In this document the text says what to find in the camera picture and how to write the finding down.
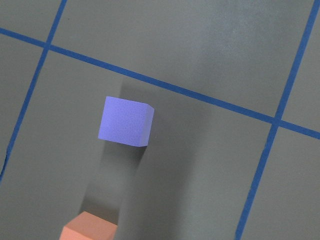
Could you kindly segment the purple foam block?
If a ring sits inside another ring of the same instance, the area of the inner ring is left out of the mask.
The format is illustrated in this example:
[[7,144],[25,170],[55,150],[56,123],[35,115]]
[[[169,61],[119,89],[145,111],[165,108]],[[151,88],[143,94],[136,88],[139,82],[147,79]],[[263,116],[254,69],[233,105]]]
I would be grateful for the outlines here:
[[146,147],[154,113],[155,109],[149,104],[107,96],[98,138],[133,147]]

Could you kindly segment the orange foam block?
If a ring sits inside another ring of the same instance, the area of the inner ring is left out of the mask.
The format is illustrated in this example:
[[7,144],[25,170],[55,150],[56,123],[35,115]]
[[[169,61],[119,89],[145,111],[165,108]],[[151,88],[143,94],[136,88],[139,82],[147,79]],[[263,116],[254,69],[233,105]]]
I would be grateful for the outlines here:
[[82,212],[67,223],[60,240],[113,240],[118,226],[89,212]]

